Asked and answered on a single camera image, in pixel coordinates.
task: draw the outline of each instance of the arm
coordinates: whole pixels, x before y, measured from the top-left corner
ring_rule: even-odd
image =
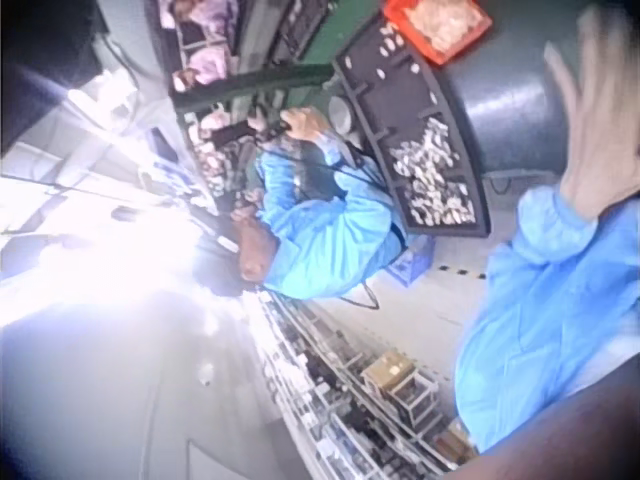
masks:
[[[328,165],[339,161],[337,144],[330,136],[320,135],[315,143],[324,152]],[[346,293],[360,283],[372,257],[389,235],[393,203],[388,194],[371,185],[374,181],[382,183],[382,179],[375,163],[371,159],[366,162],[366,171],[373,180],[363,170],[350,167],[336,172],[336,182],[347,192],[344,204],[334,204],[342,210],[335,221],[314,232],[306,251],[307,261],[296,266],[303,271],[293,277],[306,281],[287,285],[288,295],[304,299]]]
[[[489,259],[489,308],[515,307],[544,271],[580,254],[591,242],[597,221],[580,218],[551,187],[527,192],[518,205],[518,231]]]
[[[640,356],[551,406],[447,480],[632,479],[640,475]]]
[[[261,218],[267,224],[296,204],[293,162],[274,153],[263,153],[256,165],[264,181],[264,211]]]
[[[569,120],[568,167],[557,191],[521,200],[458,358],[458,410],[480,450],[568,393],[638,301],[638,201],[604,213],[640,188],[640,59],[622,17],[611,20],[605,28],[590,10],[580,22],[582,91],[545,51]]]

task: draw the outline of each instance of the gray surface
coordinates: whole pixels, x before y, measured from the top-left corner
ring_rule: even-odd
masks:
[[[165,294],[5,328],[2,436],[28,478],[308,478],[246,325],[221,315],[206,337],[203,322]],[[203,362],[215,368],[210,387],[197,380]]]
[[[470,122],[484,172],[566,165],[567,132],[558,91],[543,60],[552,41],[577,64],[576,21],[588,0],[480,0],[493,19],[476,46],[443,69]]]

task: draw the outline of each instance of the cable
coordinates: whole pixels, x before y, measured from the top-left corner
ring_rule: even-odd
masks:
[[[386,193],[386,194],[389,193],[389,190],[387,190],[386,187],[383,187],[382,185],[380,185],[379,183],[374,181],[374,179],[372,179],[371,176],[369,176],[369,174],[365,170],[363,170],[363,172],[364,172],[365,175],[367,175],[367,177],[369,177],[369,180],[366,180],[366,179],[364,179],[362,177],[359,177],[359,176],[357,176],[357,175],[355,175],[353,173],[345,172],[341,168],[335,167],[334,165],[326,165],[326,164],[322,164],[322,163],[313,163],[312,164],[310,162],[306,162],[306,161],[304,161],[302,159],[293,157],[291,155],[287,155],[285,153],[276,152],[276,151],[273,151],[273,150],[267,150],[267,149],[265,149],[265,148],[263,148],[261,146],[258,146],[257,148],[262,153],[267,153],[269,155],[274,155],[274,156],[280,157],[280,158],[282,158],[284,160],[289,160],[289,161],[292,161],[292,162],[295,162],[295,163],[302,163],[302,164],[305,164],[305,165],[313,165],[313,166],[317,166],[317,167],[320,167],[320,168],[324,168],[326,170],[331,170],[331,171],[336,172],[336,173],[342,173],[343,175],[355,178],[356,180],[359,180],[359,181],[361,181],[363,183],[366,183],[367,185],[370,185],[370,186],[380,190],[382,193]]]
[[[507,180],[507,186],[506,186],[506,187],[504,187],[504,190],[501,190],[501,191],[499,191],[499,190],[496,188],[495,184],[493,183],[493,178],[490,178],[490,179],[489,179],[489,185],[491,185],[491,190],[493,190],[493,191],[494,191],[494,193],[495,193],[496,195],[500,195],[500,196],[502,196],[502,195],[506,195],[506,194],[507,194],[507,192],[509,191],[509,189],[511,188],[511,179],[509,178],[509,179]]]
[[[354,307],[366,308],[367,310],[374,311],[380,310],[380,302],[378,301],[378,297],[376,297],[375,293],[373,293],[373,290],[371,290],[369,285],[367,285],[366,280],[362,282],[362,286],[364,287],[364,291],[367,292],[369,300],[371,300],[371,303],[373,303],[373,305],[365,305],[364,303],[356,302],[355,300],[350,300],[344,297],[338,297],[338,300],[342,300],[343,302],[348,303],[349,305],[353,305]]]

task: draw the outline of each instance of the red box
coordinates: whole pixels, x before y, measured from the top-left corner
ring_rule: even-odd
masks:
[[[472,0],[468,0],[469,4],[475,8],[480,15],[482,21],[472,30],[470,30],[458,43],[453,45],[446,53],[439,52],[431,46],[429,39],[416,30],[407,15],[404,13],[405,8],[415,8],[419,0],[389,0],[384,7],[384,15],[390,22],[396,24],[400,32],[422,53],[425,57],[438,65],[444,65],[465,48],[473,44],[478,38],[486,32],[493,21],[491,18]]]

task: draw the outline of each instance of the hand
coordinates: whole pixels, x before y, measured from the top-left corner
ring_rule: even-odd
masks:
[[[242,223],[243,221],[255,217],[258,212],[258,207],[255,205],[247,205],[246,207],[236,208],[231,212],[231,220],[236,223]]]
[[[545,59],[569,121],[569,160],[560,194],[585,220],[594,220],[640,190],[640,55],[621,16],[605,28],[591,8],[579,27],[580,87],[551,45]]]
[[[317,142],[331,128],[327,119],[315,108],[292,108],[282,112],[280,118],[291,125],[287,133],[296,140]]]
[[[262,188],[254,188],[253,190],[247,192],[244,198],[246,198],[248,202],[261,207],[264,201],[264,190]]]

